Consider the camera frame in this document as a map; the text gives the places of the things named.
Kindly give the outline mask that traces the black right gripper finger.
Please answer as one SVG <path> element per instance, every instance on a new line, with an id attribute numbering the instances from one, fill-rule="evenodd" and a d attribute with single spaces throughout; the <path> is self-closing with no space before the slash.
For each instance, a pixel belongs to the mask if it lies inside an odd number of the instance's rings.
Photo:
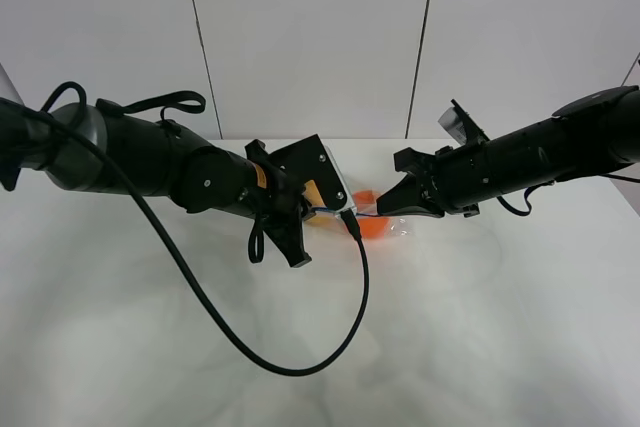
<path id="1" fill-rule="evenodd" d="M 393 160 L 396 172 L 429 173 L 432 170 L 435 156 L 416 151 L 413 148 L 405 148 L 395 152 Z"/>
<path id="2" fill-rule="evenodd" d="M 430 197 L 420 180 L 411 174 L 406 174 L 398 184 L 382 194 L 376 200 L 376 208 L 380 216 L 386 217 L 443 217 L 443 209 Z"/>

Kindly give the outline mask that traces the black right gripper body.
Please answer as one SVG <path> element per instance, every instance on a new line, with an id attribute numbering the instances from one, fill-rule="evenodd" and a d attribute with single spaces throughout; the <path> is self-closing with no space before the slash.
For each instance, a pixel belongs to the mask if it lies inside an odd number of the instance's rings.
<path id="1" fill-rule="evenodd" d="M 472 194 L 479 187 L 479 172 L 486 168 L 485 147 L 485 144 L 446 146 L 424 155 L 422 201 L 427 216 L 442 218 L 450 214 L 469 218 L 480 213 Z"/>

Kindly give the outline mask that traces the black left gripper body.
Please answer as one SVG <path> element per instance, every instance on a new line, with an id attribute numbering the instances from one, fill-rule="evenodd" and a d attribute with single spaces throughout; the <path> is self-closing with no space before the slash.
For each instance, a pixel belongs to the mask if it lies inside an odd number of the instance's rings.
<path id="1" fill-rule="evenodd" d="M 262 225 L 300 223 L 304 210 L 303 185 L 271 161 L 262 141 L 249 142 L 245 154 L 254 168 L 256 182 L 255 186 L 247 187 L 242 203 L 252 209 L 254 218 Z"/>

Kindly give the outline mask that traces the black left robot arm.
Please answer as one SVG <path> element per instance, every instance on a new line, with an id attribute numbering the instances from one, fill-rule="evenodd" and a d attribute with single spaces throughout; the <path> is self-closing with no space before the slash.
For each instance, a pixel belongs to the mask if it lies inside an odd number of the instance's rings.
<path id="1" fill-rule="evenodd" d="M 106 109 L 68 104 L 52 114 L 55 129 L 34 111 L 1 102 L 1 185 L 17 186 L 24 169 L 41 170 L 68 191 L 167 197 L 189 214 L 210 209 L 249 218 L 248 255 L 259 263 L 270 239 L 287 263 L 301 267 L 300 193 L 286 191 L 267 167 L 214 146 L 171 120 L 151 122 Z"/>

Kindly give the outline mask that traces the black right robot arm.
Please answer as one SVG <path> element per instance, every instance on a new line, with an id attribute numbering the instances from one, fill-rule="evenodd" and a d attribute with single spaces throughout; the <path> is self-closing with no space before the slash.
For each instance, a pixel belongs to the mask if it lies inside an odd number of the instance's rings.
<path id="1" fill-rule="evenodd" d="M 377 201 L 381 216 L 472 217 L 481 202 L 578 178 L 605 176 L 639 161 L 639 89 L 587 95 L 550 118 L 491 139 L 453 102 L 439 119 L 458 147 L 394 155 L 404 178 Z"/>

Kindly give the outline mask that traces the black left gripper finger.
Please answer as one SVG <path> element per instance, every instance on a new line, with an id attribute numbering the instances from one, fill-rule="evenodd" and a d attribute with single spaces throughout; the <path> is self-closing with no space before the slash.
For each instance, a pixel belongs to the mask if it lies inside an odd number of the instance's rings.
<path id="1" fill-rule="evenodd" d="M 263 230 L 290 267 L 302 267 L 311 261 L 304 247 L 303 220 L 299 211 L 269 216 L 263 222 Z"/>

